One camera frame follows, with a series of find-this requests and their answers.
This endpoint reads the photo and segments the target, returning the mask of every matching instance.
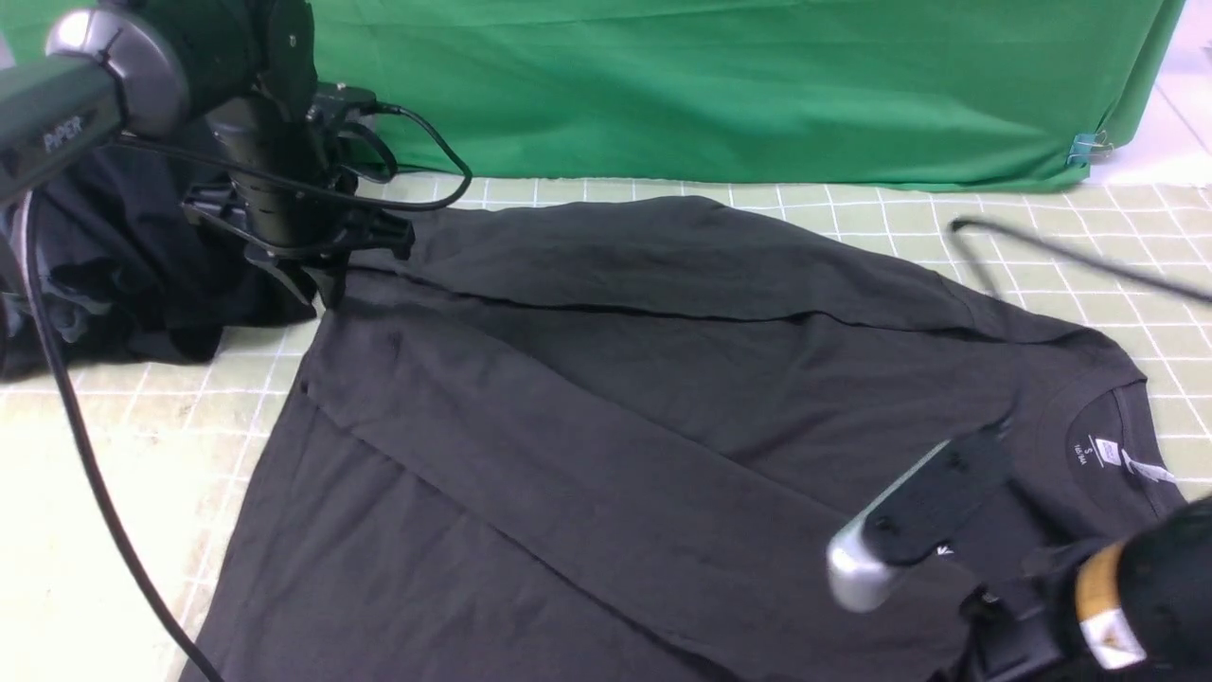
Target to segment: green curtain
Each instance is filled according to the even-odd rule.
[[[1132,138],[1183,0],[311,5],[321,78],[428,116],[479,174],[1047,190],[1087,176],[1077,136]],[[22,59],[79,2],[0,6]]]

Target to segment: white grid line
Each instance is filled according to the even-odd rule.
[[[1166,205],[1166,197],[1161,195],[1161,190],[1159,190],[1156,185],[1153,187],[1153,190],[1157,194],[1157,197],[1161,199],[1161,202]],[[1119,200],[1115,199],[1115,195],[1111,194],[1111,191],[1108,191],[1108,195],[1111,196],[1111,201],[1117,206]],[[1170,214],[1170,219],[1172,219],[1174,222],[1174,225],[1178,228],[1178,233],[1182,235],[1183,239],[1187,240],[1188,246],[1190,246],[1193,251],[1199,253],[1200,250],[1195,247],[1195,242],[1190,239],[1190,236],[1188,236],[1187,229],[1183,227],[1183,223],[1178,219],[1178,216],[1176,216],[1174,212],[1170,210],[1168,205],[1166,205],[1166,210],[1167,213]],[[1157,270],[1162,275],[1165,275],[1166,271],[1164,267],[1165,263],[1159,263],[1157,258],[1154,257],[1153,251],[1149,248],[1149,243],[1145,241],[1145,237],[1139,234],[1140,230],[1137,227],[1136,220],[1133,220],[1131,216],[1124,216],[1124,217],[1125,219],[1128,220],[1128,224],[1132,227],[1132,230],[1138,233],[1137,239],[1139,239],[1140,245],[1144,246],[1144,252],[1148,253],[1149,258],[1154,260],[1154,264],[1156,264]],[[1212,263],[1205,263],[1205,269],[1207,269],[1208,273],[1212,274]],[[1183,300],[1182,304],[1183,304],[1183,310],[1187,311],[1187,316],[1191,319],[1191,322],[1195,323],[1195,328],[1199,329],[1200,336],[1204,338],[1204,345],[1206,346],[1208,355],[1212,356],[1212,340],[1208,339],[1208,333],[1204,329],[1204,326],[1199,322],[1200,320],[1197,316],[1195,316],[1195,313],[1191,311],[1190,304],[1188,304],[1187,300]]]
[[[876,189],[875,193],[880,197],[880,217],[884,219],[884,233],[888,237],[888,243],[892,245],[892,256],[899,258],[901,251],[897,248],[897,239],[892,236],[892,224],[888,223],[888,206],[884,202],[884,190]]]
[[[1073,201],[1069,199],[1068,195],[1065,195],[1065,200],[1069,201],[1070,205],[1073,204]],[[1030,204],[1028,204],[1027,206],[1027,214],[1028,217],[1031,218],[1031,227],[1035,229],[1035,231],[1041,233],[1042,228],[1040,227],[1040,220],[1036,219],[1035,211],[1031,210]],[[1085,229],[1086,233],[1088,234],[1090,227],[1087,227],[1086,220],[1081,218],[1081,213],[1079,213],[1079,219],[1081,220],[1082,229]],[[1073,298],[1073,304],[1077,306],[1077,314],[1081,315],[1081,321],[1085,322],[1086,326],[1090,326],[1090,315],[1086,314],[1086,306],[1081,304],[1081,297],[1077,296],[1077,292],[1074,290],[1073,283],[1069,282],[1069,277],[1064,275],[1064,268],[1060,267],[1060,263],[1057,262],[1054,256],[1048,256],[1048,264],[1051,264],[1052,268],[1057,270],[1057,276],[1059,276],[1060,282],[1064,283],[1065,292],[1069,293],[1070,298]]]
[[[219,340],[219,353],[222,353],[223,346],[225,345],[225,340],[227,340],[227,333],[224,333],[223,338]],[[202,382],[198,386],[198,391],[196,391],[198,397],[194,399],[193,405],[189,407],[189,414],[185,415],[185,424],[184,424],[184,426],[182,426],[182,429],[181,429],[182,431],[189,431],[189,428],[194,424],[194,415],[198,414],[198,406],[201,405],[202,396],[206,395],[206,385],[211,383],[211,376],[215,373],[215,366],[216,365],[217,365],[217,362],[212,361],[210,365],[206,366],[206,372],[202,374]]]
[[[82,367],[80,368],[80,371],[70,373],[68,377],[72,378],[72,389],[79,390],[81,386],[84,386],[84,378],[87,374],[88,374],[87,367]]]
[[[265,382],[264,385],[262,386],[261,399],[257,401],[257,408],[253,411],[252,418],[248,422],[248,429],[244,435],[245,440],[244,445],[240,448],[240,454],[236,457],[235,465],[229,475],[230,478],[227,482],[227,486],[224,486],[223,488],[223,500],[219,503],[219,508],[215,512],[216,518],[224,517],[228,505],[231,504],[231,498],[234,497],[235,478],[238,477],[240,470],[244,468],[244,460],[248,457],[248,449],[251,448],[253,440],[261,437],[259,435],[255,434],[255,430],[257,428],[257,420],[261,418],[261,412],[265,406],[265,396],[269,394],[269,385],[274,380],[274,369],[278,367],[278,361],[281,357],[281,353],[286,348],[286,338],[287,334],[286,331],[284,329],[282,337],[278,343],[278,355],[275,355],[274,360],[270,361],[269,368],[265,371]],[[198,560],[198,569],[194,574],[195,583],[190,585],[189,592],[185,596],[184,606],[182,607],[181,613],[177,614],[177,619],[182,623],[184,623],[185,619],[189,618],[189,614],[194,608],[194,601],[198,598],[199,585],[196,581],[206,578],[205,572],[207,566],[210,564],[211,554],[215,550],[215,544],[216,544],[215,537],[216,537],[215,533],[206,534],[206,544],[202,548],[202,554]],[[167,675],[168,671],[165,670],[162,676],[166,677]]]
[[[743,210],[743,211],[773,211],[773,210],[778,210],[778,206],[770,206],[770,207],[764,207],[764,208],[747,208],[744,206],[737,206],[737,207],[739,210]],[[1019,206],[1019,207],[1021,208],[1030,208],[1031,206]],[[884,231],[844,231],[842,234],[845,234],[846,236],[885,236],[885,235],[890,234],[890,231],[887,231],[887,230],[884,230]],[[936,236],[938,233],[937,231],[897,231],[897,230],[893,230],[893,231],[891,231],[891,234],[893,234],[894,236]],[[1064,241],[1064,240],[1073,240],[1074,237],[1076,237],[1075,234],[1050,234],[1048,236],[1051,239],[1060,239],[1062,241]],[[1132,237],[1136,237],[1138,235],[1134,234],[1134,233],[1131,233],[1131,231],[1100,231],[1100,233],[1096,234],[1096,236],[1098,236],[1098,237],[1117,236],[1117,237],[1121,237],[1121,239],[1132,239]],[[1147,236],[1148,236],[1148,239],[1157,239],[1157,240],[1170,239],[1170,240],[1174,240],[1174,241],[1178,241],[1178,240],[1194,241],[1194,240],[1207,239],[1208,241],[1212,241],[1212,235],[1207,235],[1207,236],[1183,236],[1182,234],[1149,234]],[[1187,264],[1204,264],[1204,260],[1187,260]]]
[[[943,225],[943,220],[938,217],[938,204],[934,202],[933,195],[931,195],[930,201],[930,214],[934,218],[934,234],[938,236],[938,241],[943,245],[943,253],[947,254],[947,259],[951,263],[951,269],[955,270],[955,279],[960,283],[964,283],[964,270],[967,268],[968,263],[965,262],[964,267],[961,267],[955,259],[955,253],[951,253],[951,247],[947,243],[947,228]]]
[[[829,185],[825,184],[824,188],[825,188],[825,199],[829,200],[829,213],[833,214],[834,218],[834,236],[837,239],[837,241],[841,241],[842,240],[841,223],[837,222],[837,204],[834,204],[833,191],[829,190]],[[801,206],[795,206],[795,205],[788,206],[788,208],[799,208],[799,207]]]
[[[126,402],[126,411],[122,412],[122,422],[120,423],[122,428],[131,423],[131,414],[135,413],[135,403],[138,402],[139,395],[143,392],[143,386],[148,382],[148,377],[152,374],[152,363],[147,363],[143,367],[143,377],[139,378],[138,385],[135,386],[135,392],[131,394],[131,400]],[[90,396],[91,392],[76,391],[79,396]]]
[[[977,194],[977,206],[979,207],[979,210],[981,210],[982,213],[985,212],[984,199],[979,194]],[[1034,224],[1036,231],[1039,231],[1039,225],[1035,222],[1035,214],[1034,213],[1031,214],[1031,224]],[[1013,291],[1013,292],[1017,293],[1017,296],[1018,296],[1018,304],[1022,305],[1025,309],[1027,308],[1027,298],[1023,296],[1022,288],[1018,286],[1018,277],[1014,276],[1014,270],[1006,262],[1006,256],[1004,256],[1001,253],[1001,246],[997,245],[997,240],[996,239],[989,239],[989,242],[993,243],[993,251],[994,251],[994,253],[997,253],[997,262],[1001,263],[1002,269],[1006,270],[1006,276],[1010,277],[1011,291]]]
[[[787,222],[787,204],[783,201],[783,187],[774,185],[774,196],[778,199],[778,214]]]
[[[1107,195],[1111,197],[1111,202],[1113,204],[1115,204],[1116,206],[1119,206],[1119,200],[1115,197],[1115,194],[1113,191],[1110,191],[1108,189],[1107,190]],[[1165,273],[1165,268],[1161,265],[1161,263],[1157,262],[1157,258],[1154,257],[1153,250],[1149,248],[1148,241],[1144,239],[1144,236],[1142,236],[1139,234],[1139,228],[1137,227],[1136,220],[1133,220],[1132,216],[1128,216],[1128,214],[1125,214],[1124,218],[1128,220],[1128,225],[1132,227],[1132,230],[1137,233],[1137,239],[1140,241],[1140,247],[1144,248],[1145,254],[1148,254],[1149,259],[1153,260],[1153,264],[1156,267],[1156,269],[1159,270],[1159,273],[1164,274]],[[1182,223],[1178,222],[1177,217],[1172,212],[1170,213],[1170,218],[1174,220],[1174,224],[1178,225],[1179,231],[1182,231],[1183,230]],[[1193,248],[1195,247],[1194,243],[1190,243],[1190,246]],[[1182,300],[1180,304],[1183,305],[1183,310],[1187,313],[1187,316],[1190,317],[1191,322],[1195,325],[1195,328],[1199,329],[1200,337],[1204,338],[1204,348],[1205,348],[1205,350],[1212,351],[1212,340],[1208,340],[1208,334],[1207,334],[1207,332],[1205,332],[1204,326],[1199,323],[1199,317],[1196,317],[1195,313],[1191,311],[1191,308],[1190,308],[1190,305],[1187,304],[1187,300]],[[1153,343],[1153,332],[1149,331],[1148,327],[1145,327],[1145,333],[1149,334],[1150,343]],[[1157,354],[1162,355],[1160,348],[1157,349]],[[1170,367],[1170,363],[1167,361],[1164,360],[1162,363],[1167,368]],[[1207,424],[1205,424],[1205,422],[1204,422],[1204,415],[1201,415],[1200,411],[1197,411],[1195,408],[1195,403],[1189,397],[1187,397],[1187,390],[1183,388],[1182,383],[1178,380],[1178,377],[1174,376],[1173,379],[1174,379],[1174,384],[1178,386],[1179,394],[1184,397],[1184,401],[1187,402],[1188,408],[1191,411],[1191,414],[1195,415],[1195,422],[1199,423],[1200,429],[1204,430],[1206,437],[1207,439],[1212,439],[1212,435],[1208,434]]]
[[[1111,197],[1111,201],[1113,201],[1113,202],[1117,202],[1117,201],[1116,201],[1116,199],[1115,199],[1115,195],[1114,195],[1114,194],[1113,194],[1113,193],[1111,193],[1111,191],[1110,191],[1109,189],[1107,190],[1107,195]],[[1084,217],[1080,217],[1079,219],[1081,219],[1081,224],[1082,224],[1082,227],[1085,227],[1085,228],[1086,228],[1086,230],[1088,231],[1088,230],[1090,230],[1090,227],[1088,227],[1088,225],[1087,225],[1087,223],[1086,223],[1086,218],[1084,218]],[[1127,219],[1128,219],[1128,223],[1130,223],[1130,224],[1133,224],[1133,223],[1131,222],[1131,218],[1127,218]],[[1093,234],[1091,234],[1091,240],[1092,240],[1092,241],[1094,241],[1094,250],[1096,250],[1096,251],[1098,252],[1098,254],[1099,254],[1099,256],[1103,256],[1103,250],[1102,250],[1102,247],[1100,247],[1100,246],[1098,245],[1098,241],[1097,241],[1097,240],[1094,240],[1094,236],[1093,236]],[[1120,283],[1120,281],[1119,281],[1117,279],[1115,280],[1115,286],[1116,286],[1117,288],[1121,288],[1121,290],[1124,288],[1124,285],[1122,285],[1122,283]],[[1156,338],[1156,336],[1154,336],[1153,331],[1151,331],[1151,329],[1149,328],[1149,325],[1148,325],[1148,323],[1145,323],[1145,320],[1144,320],[1144,315],[1142,315],[1142,314],[1140,314],[1140,308],[1139,308],[1139,306],[1138,306],[1138,305],[1136,304],[1136,302],[1134,302],[1134,300],[1132,299],[1132,296],[1125,296],[1124,298],[1125,298],[1125,299],[1126,299],[1126,300],[1128,302],[1128,305],[1130,305],[1130,306],[1132,308],[1132,313],[1133,313],[1133,314],[1136,314],[1136,316],[1137,316],[1137,319],[1138,319],[1138,320],[1140,320],[1140,328],[1143,328],[1143,329],[1144,329],[1144,333],[1145,333],[1145,336],[1148,336],[1148,337],[1149,337],[1149,345],[1150,345],[1150,346],[1153,346],[1154,351],[1155,351],[1155,353],[1157,354],[1157,356],[1160,357],[1160,360],[1161,360],[1161,365],[1162,365],[1162,367],[1165,367],[1165,368],[1166,368],[1166,373],[1167,373],[1167,374],[1170,374],[1170,379],[1171,379],[1171,380],[1172,380],[1172,382],[1174,383],[1174,386],[1178,386],[1178,391],[1179,391],[1179,394],[1180,394],[1180,395],[1183,396],[1183,400],[1184,400],[1184,401],[1187,402],[1187,407],[1188,407],[1188,408],[1189,408],[1189,409],[1191,411],[1191,414],[1193,414],[1193,415],[1195,417],[1195,422],[1197,422],[1197,423],[1199,423],[1199,425],[1200,425],[1200,429],[1202,429],[1202,430],[1204,430],[1204,437],[1205,437],[1205,439],[1207,439],[1207,437],[1208,437],[1208,428],[1207,428],[1207,425],[1206,425],[1206,424],[1204,423],[1204,417],[1202,417],[1202,415],[1200,415],[1200,412],[1199,412],[1197,409],[1195,409],[1195,403],[1194,403],[1194,402],[1191,402],[1191,400],[1190,400],[1189,397],[1187,397],[1187,390],[1185,390],[1185,389],[1183,389],[1183,383],[1182,383],[1182,382],[1180,382],[1180,380],[1178,379],[1178,373],[1176,373],[1176,372],[1174,372],[1174,368],[1173,368],[1173,366],[1171,365],[1171,362],[1170,362],[1168,360],[1166,360],[1166,357],[1165,357],[1165,356],[1166,356],[1166,354],[1164,354],[1164,353],[1162,353],[1162,350],[1161,350],[1161,345],[1160,345],[1160,344],[1157,344],[1157,338]]]

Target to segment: clothing tag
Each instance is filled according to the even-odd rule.
[[[1133,441],[1134,431],[1126,424],[1131,401],[1142,399],[1143,390],[1139,394],[1125,390],[1099,396],[1077,414],[1065,435],[1073,494],[1098,505],[1098,523],[1107,533],[1132,532],[1156,518],[1154,500],[1172,495],[1174,491],[1162,487],[1177,483],[1147,442]]]
[[[1094,449],[1098,451],[1098,457],[1109,465],[1120,466],[1120,445],[1113,441],[1103,441],[1102,439],[1094,439],[1090,436],[1090,442],[1094,445]]]

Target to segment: white tag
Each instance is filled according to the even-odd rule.
[[[1098,457],[1107,464],[1120,466],[1120,445],[1111,441],[1103,441],[1102,439],[1094,440],[1094,447],[1098,448]]]
[[[1126,462],[1128,464],[1128,470],[1139,474],[1140,476],[1143,476],[1144,478],[1148,478],[1149,481],[1153,481],[1154,483],[1159,483],[1159,482],[1177,483],[1178,482],[1178,480],[1174,477],[1174,475],[1170,474],[1170,471],[1167,471],[1166,468],[1153,465],[1153,464],[1140,464],[1138,462],[1134,462],[1134,460],[1132,460],[1128,457],[1127,451],[1124,452],[1124,462]]]
[[[1144,648],[1120,609],[1104,611],[1081,621],[1081,634],[1103,670],[1119,670],[1145,659]]]

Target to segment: black t-shirt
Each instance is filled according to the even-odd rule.
[[[253,475],[200,636],[231,680],[925,680],[973,578],[856,615],[825,545],[1017,380],[1016,471],[1075,534],[1182,502],[1092,469],[1162,464],[1110,339],[911,263],[697,197],[417,229],[356,259]]]
[[[199,119],[170,142],[213,156]],[[280,326],[315,310],[245,259],[245,241],[194,227],[181,210],[190,185],[228,182],[215,168],[142,149],[102,147],[39,188],[42,304],[69,365],[201,363],[223,327]],[[0,213],[0,384],[46,372],[33,317],[8,259],[10,212]]]

